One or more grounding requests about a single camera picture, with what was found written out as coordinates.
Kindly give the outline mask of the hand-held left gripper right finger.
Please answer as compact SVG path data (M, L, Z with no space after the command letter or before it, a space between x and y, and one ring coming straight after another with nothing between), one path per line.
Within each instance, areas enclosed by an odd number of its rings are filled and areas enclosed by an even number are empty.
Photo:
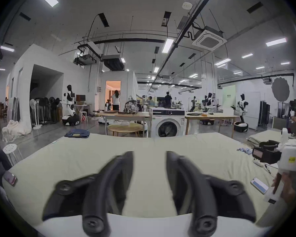
M177 214L192 214L189 236L211 237L219 216L256 222L253 202L241 182L203 174L173 151L166 151L166 171Z

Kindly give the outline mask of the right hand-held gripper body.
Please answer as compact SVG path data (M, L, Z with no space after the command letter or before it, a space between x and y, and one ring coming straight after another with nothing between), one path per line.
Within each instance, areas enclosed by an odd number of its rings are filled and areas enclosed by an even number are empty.
M252 156L262 164L277 166L274 186L262 188L261 191L264 195L281 195L284 188L283 174L296 172L296 139L289 139L287 128L283 128L280 143L272 140L260 143L259 147L253 148Z

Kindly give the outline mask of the person's right hand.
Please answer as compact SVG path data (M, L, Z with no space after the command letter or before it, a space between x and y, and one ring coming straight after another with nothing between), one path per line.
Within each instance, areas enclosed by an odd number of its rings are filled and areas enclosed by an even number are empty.
M281 192L281 198L284 200L284 202L289 205L293 202L296 191L293 189L293 180L288 173L283 173L281 175L281 181L283 182L283 190Z

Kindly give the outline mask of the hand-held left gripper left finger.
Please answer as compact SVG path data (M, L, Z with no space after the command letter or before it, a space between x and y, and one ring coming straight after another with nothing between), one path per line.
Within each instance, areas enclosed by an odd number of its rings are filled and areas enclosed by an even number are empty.
M133 151L113 157L98 173L55 184L42 221L82 216L82 228L90 237L108 237L107 213L121 215L133 174Z

